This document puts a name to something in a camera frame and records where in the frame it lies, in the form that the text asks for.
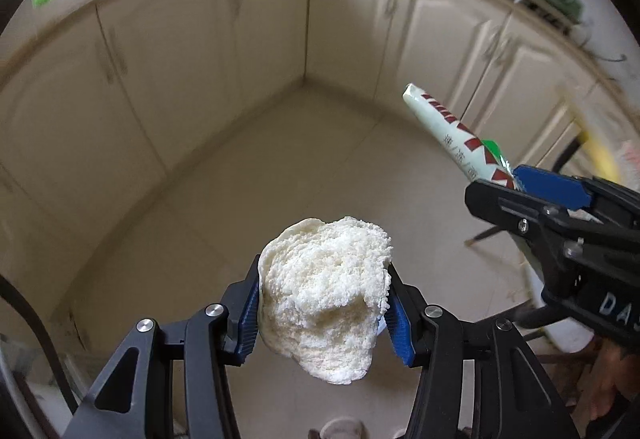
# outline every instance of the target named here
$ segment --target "metal screw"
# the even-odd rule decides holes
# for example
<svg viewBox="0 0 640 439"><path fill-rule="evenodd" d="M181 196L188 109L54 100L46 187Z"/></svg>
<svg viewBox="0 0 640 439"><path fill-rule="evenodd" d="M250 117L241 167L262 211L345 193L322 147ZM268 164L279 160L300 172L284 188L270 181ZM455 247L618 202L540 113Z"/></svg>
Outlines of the metal screw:
<svg viewBox="0 0 640 439"><path fill-rule="evenodd" d="M521 218L518 223L518 231L523 235L529 231L529 221L526 218Z"/></svg>
<svg viewBox="0 0 640 439"><path fill-rule="evenodd" d="M149 318L144 318L136 324L136 329L139 330L139 332L141 333L146 333L147 331L150 331L153 328L154 328L154 321L150 320Z"/></svg>
<svg viewBox="0 0 640 439"><path fill-rule="evenodd" d="M582 254L582 243L566 241L564 242L564 255L568 259L576 259Z"/></svg>
<svg viewBox="0 0 640 439"><path fill-rule="evenodd" d="M442 307L438 307L437 305L427 305L424 309L424 313L429 318L440 318L442 316Z"/></svg>
<svg viewBox="0 0 640 439"><path fill-rule="evenodd" d="M513 329L513 324L507 320L507 318L498 318L495 321L495 326L498 327L501 331L510 331Z"/></svg>
<svg viewBox="0 0 640 439"><path fill-rule="evenodd" d="M211 304L207 306L204 310L207 313L207 316L211 316L212 318L220 316L225 311L224 306L220 304Z"/></svg>

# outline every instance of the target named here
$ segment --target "silver bolt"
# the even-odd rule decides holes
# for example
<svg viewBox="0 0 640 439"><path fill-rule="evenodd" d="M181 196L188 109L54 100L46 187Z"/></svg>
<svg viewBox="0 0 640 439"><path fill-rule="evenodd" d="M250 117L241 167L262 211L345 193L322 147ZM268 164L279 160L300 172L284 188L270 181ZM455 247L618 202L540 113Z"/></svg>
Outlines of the silver bolt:
<svg viewBox="0 0 640 439"><path fill-rule="evenodd" d="M424 313L429 318L440 318L442 316L442 307L438 307L437 305L427 305L424 309Z"/></svg>
<svg viewBox="0 0 640 439"><path fill-rule="evenodd" d="M215 318L217 316L220 316L220 314L222 314L225 311L225 308L220 304L211 304L207 306L207 308L204 311L207 313L207 316L211 316L212 318Z"/></svg>
<svg viewBox="0 0 640 439"><path fill-rule="evenodd" d="M564 255L568 259L576 259L582 254L582 243L566 241L564 242Z"/></svg>
<svg viewBox="0 0 640 439"><path fill-rule="evenodd" d="M523 235L529 231L529 221L526 218L521 218L518 223L518 231Z"/></svg>
<svg viewBox="0 0 640 439"><path fill-rule="evenodd" d="M153 328L154 328L154 321L150 320L149 318L144 318L136 324L136 329L141 333L146 333L147 331L150 331Z"/></svg>
<svg viewBox="0 0 640 439"><path fill-rule="evenodd" d="M501 331L510 331L513 329L513 324L507 320L507 318L498 318L495 321L495 326L498 327Z"/></svg>

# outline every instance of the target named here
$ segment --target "beige floor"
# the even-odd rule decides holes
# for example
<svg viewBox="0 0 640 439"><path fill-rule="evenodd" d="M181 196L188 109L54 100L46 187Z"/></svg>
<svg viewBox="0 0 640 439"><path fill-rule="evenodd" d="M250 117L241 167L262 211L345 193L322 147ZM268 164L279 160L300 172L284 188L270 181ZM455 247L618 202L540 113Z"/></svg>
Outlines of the beige floor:
<svg viewBox="0 0 640 439"><path fill-rule="evenodd" d="M392 238L402 279L429 303L475 321L526 299L515 246L468 215L466 179L434 140L364 105L306 86L212 151L135 224L72 298L94 351L109 352L141 317L190 316L244 276L284 228L352 215ZM466 366L461 423L472 403ZM350 414L371 439L406 425L418 371L402 366L384 333L369 374L337 387L305 374L260 342L229 377L244 439L306 438Z"/></svg>

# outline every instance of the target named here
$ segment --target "tiled floor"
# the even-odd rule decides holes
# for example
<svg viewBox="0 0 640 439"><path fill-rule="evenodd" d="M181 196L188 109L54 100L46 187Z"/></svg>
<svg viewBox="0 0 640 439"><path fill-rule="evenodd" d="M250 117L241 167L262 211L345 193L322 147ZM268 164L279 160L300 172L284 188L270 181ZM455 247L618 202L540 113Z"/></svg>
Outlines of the tiled floor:
<svg viewBox="0 0 640 439"><path fill-rule="evenodd" d="M481 319L527 296L508 236L464 247L486 227L468 215L465 185L426 133L306 86L239 130L142 216L76 287L76 323L94 351L111 351L141 317L174 321L218 300L287 226L344 215L389 233L396 269L428 302ZM370 439L387 439L406 425L419 376L402 366L386 333L369 374L347 387L310 377L259 339L245 366L229 371L244 439L302 439L345 414L362 419Z"/></svg>

